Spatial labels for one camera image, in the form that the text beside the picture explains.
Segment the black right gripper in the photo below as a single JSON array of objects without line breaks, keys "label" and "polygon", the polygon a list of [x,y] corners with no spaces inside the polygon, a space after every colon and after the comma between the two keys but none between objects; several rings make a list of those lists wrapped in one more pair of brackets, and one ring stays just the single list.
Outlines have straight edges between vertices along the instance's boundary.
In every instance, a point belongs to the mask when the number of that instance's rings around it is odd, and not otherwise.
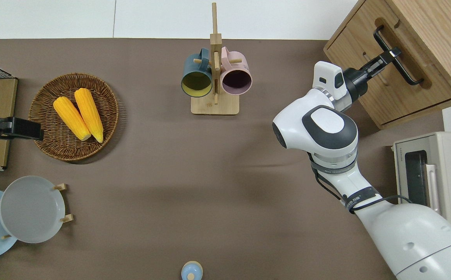
[{"label": "black right gripper", "polygon": [[398,56],[401,54],[400,48],[394,47],[384,50],[380,56],[371,59],[360,69],[347,68],[343,71],[343,80],[350,94],[351,100],[356,101],[363,96],[367,90],[367,82],[380,73],[386,65],[400,64]]}]

